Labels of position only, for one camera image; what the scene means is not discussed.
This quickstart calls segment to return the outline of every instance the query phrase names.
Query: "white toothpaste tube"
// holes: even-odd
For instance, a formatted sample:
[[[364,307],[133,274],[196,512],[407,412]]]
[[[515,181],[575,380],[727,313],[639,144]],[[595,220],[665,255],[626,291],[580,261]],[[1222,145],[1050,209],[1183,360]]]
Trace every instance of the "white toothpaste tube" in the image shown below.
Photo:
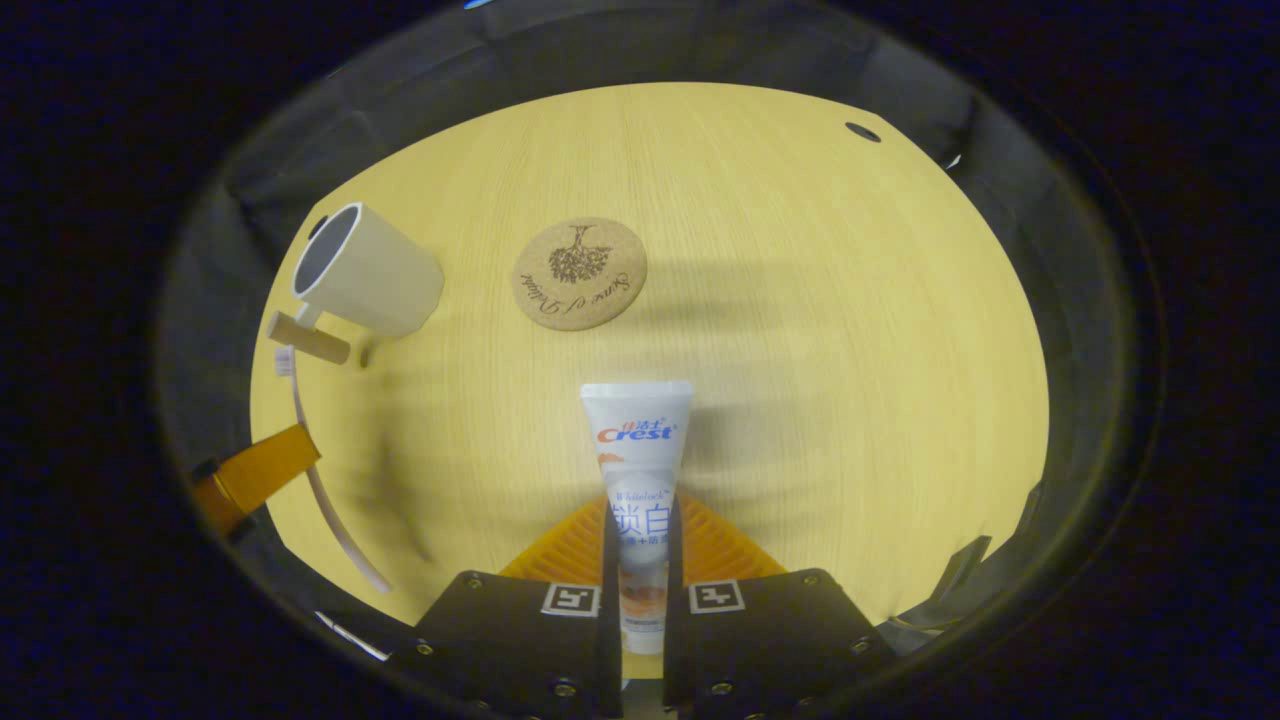
[[[582,386],[618,528],[622,634],[641,655],[662,652],[667,529],[692,396],[687,382]]]

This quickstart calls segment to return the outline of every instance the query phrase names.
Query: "wooden table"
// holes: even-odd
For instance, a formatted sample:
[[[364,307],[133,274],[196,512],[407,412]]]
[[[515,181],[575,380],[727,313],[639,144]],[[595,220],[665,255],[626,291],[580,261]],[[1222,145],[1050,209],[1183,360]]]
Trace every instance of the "wooden table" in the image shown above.
[[[846,128],[855,122],[882,141]],[[657,83],[547,97],[412,145],[316,204],[264,309],[255,439],[293,423],[265,322],[298,301],[307,231],[364,200],[439,259],[421,331],[338,366],[300,355],[320,471],[396,589],[379,594],[305,480],[270,500],[285,546],[415,623],[458,571],[498,571],[602,492],[584,382],[689,379],[681,484],[788,569],[826,568],[873,623],[928,597],[979,534],[998,547],[1039,479],[1048,389],[1030,307],[960,190],[881,118],[815,97]],[[525,243],[594,215],[649,278],[617,319],[534,324]],[[628,657],[628,676],[660,665]]]

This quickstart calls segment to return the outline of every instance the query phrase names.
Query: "tree print on coaster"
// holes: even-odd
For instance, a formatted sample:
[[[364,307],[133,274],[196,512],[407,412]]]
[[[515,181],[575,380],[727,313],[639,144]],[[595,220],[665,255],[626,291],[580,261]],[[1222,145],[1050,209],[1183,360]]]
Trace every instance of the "tree print on coaster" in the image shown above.
[[[573,245],[552,250],[552,255],[547,259],[547,263],[552,269],[552,274],[561,282],[577,283],[577,281],[589,281],[600,274],[600,270],[609,261],[609,251],[613,249],[582,246],[582,236],[595,225],[570,227],[575,231]]]
[[[631,228],[607,218],[573,218],[538,233],[511,274],[516,305],[535,323],[581,331],[626,310],[649,264]]]

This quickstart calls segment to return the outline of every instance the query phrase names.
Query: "toothbrush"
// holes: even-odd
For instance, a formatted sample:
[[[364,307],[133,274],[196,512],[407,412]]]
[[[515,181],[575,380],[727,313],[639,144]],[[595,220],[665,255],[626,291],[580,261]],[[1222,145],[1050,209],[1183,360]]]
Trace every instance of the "toothbrush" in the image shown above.
[[[298,365],[297,356],[293,351],[292,345],[275,348],[275,374],[288,377],[293,384],[293,410],[298,415],[298,424],[306,427],[307,419],[302,414],[302,396],[298,395]],[[324,515],[325,523],[329,524],[329,529],[333,530],[333,537],[338,538],[338,544],[347,553],[347,557],[356,564],[360,573],[367,579],[378,592],[390,592],[392,584],[387,582],[387,578],[374,568],[374,564],[365,557],[361,552],[360,546],[356,541],[351,538],[347,532],[346,525],[342,524],[342,519],[338,518],[338,511],[333,509],[333,502],[329,501],[329,493],[325,492],[324,484],[320,482],[320,471],[315,465],[307,468],[307,479],[311,480],[311,492],[316,496],[316,503],[320,505],[320,514]]]

